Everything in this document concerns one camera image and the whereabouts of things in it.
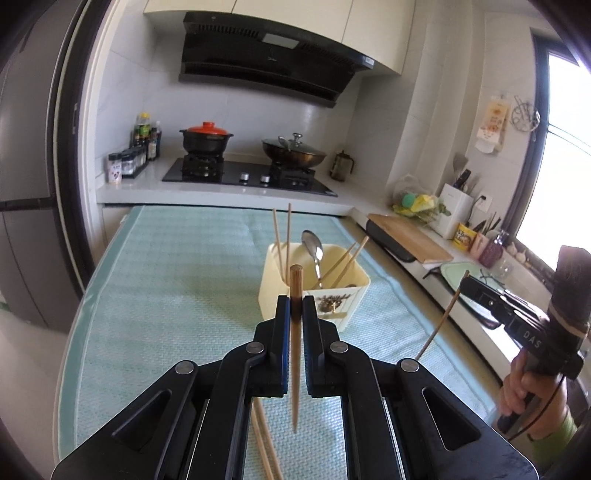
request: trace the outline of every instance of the gas stove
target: gas stove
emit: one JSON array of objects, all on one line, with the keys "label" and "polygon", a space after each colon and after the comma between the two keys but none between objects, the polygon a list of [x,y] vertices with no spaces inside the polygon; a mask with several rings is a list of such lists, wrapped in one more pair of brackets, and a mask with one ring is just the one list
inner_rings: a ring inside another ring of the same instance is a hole
[{"label": "gas stove", "polygon": [[179,158],[162,181],[219,183],[275,190],[295,190],[336,197],[337,194],[314,178],[310,168],[287,168],[279,163],[261,165],[224,161],[222,156]]}]

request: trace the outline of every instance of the light blue towel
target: light blue towel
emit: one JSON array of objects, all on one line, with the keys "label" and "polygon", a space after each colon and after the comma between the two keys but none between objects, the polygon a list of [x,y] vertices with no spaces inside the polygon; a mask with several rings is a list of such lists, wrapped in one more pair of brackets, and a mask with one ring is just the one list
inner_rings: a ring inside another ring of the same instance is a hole
[{"label": "light blue towel", "polygon": [[[285,225],[285,214],[278,217]],[[292,240],[304,229],[327,244],[353,242],[337,218],[293,214]],[[213,362],[252,339],[273,242],[269,211],[132,210],[91,281],[72,335],[60,399],[61,458],[179,360]],[[432,324],[367,252],[359,262],[371,286],[341,338],[387,362],[414,356]],[[442,339],[421,362],[482,418],[493,409],[493,399]],[[303,375],[302,368],[297,434],[289,394],[263,400],[282,471],[286,479],[346,478],[340,401],[310,398]],[[244,478],[263,477],[251,432]]]}]

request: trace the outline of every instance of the red pot lid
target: red pot lid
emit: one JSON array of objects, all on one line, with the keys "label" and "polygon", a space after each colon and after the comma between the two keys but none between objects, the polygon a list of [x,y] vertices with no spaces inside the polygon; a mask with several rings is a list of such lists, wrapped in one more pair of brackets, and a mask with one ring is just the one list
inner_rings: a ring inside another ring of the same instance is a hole
[{"label": "red pot lid", "polygon": [[223,128],[216,127],[213,122],[203,122],[203,125],[199,127],[187,128],[189,132],[196,132],[198,134],[209,134],[209,135],[227,135],[228,132]]}]

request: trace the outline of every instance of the range hood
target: range hood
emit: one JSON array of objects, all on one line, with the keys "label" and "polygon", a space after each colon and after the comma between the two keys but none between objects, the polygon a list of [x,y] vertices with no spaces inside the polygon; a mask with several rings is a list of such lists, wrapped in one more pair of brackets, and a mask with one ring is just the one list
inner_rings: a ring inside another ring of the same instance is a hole
[{"label": "range hood", "polygon": [[321,35],[263,18],[188,12],[183,82],[241,85],[334,106],[361,70],[374,61]]}]

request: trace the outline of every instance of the wooden cutting board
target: wooden cutting board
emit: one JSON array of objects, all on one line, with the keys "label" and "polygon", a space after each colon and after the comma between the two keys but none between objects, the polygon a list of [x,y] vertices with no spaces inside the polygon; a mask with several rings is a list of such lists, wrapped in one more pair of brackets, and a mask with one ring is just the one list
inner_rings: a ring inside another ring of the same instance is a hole
[{"label": "wooden cutting board", "polygon": [[451,253],[437,245],[407,218],[376,213],[370,213],[368,218],[421,263],[453,260]]}]

